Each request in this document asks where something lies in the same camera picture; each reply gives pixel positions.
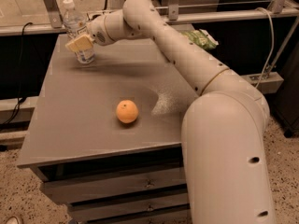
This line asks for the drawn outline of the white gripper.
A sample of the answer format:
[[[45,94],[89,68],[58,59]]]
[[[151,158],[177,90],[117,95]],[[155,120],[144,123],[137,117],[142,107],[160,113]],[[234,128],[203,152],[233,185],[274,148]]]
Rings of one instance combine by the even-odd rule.
[[[65,44],[65,47],[73,52],[92,49],[93,42],[98,45],[106,46],[114,43],[114,40],[108,35],[105,21],[106,15],[97,16],[92,21],[87,22],[89,35],[80,35],[71,39]]]

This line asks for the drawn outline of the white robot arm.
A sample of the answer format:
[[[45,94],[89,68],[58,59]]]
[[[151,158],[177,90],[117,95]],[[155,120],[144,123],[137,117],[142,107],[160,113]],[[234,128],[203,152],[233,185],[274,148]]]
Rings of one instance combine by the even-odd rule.
[[[277,224],[264,154],[270,110],[263,94],[169,26],[149,0],[90,21],[72,51],[144,36],[197,94],[181,127],[192,224]]]

